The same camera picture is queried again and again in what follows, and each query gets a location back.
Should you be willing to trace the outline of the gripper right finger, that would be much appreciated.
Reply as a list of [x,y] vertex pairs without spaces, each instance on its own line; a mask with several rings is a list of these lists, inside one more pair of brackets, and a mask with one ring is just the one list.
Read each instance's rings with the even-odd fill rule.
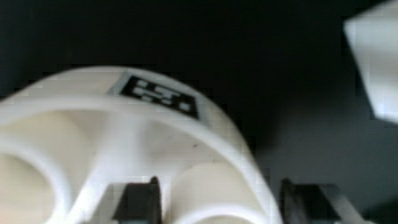
[[281,215],[284,224],[371,224],[334,184],[281,181]]

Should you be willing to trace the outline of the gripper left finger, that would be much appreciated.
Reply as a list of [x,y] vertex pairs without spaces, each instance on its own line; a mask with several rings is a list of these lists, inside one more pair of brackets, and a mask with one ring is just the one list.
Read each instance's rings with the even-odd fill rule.
[[162,224],[162,193],[156,177],[147,183],[126,184],[112,219],[117,224]]

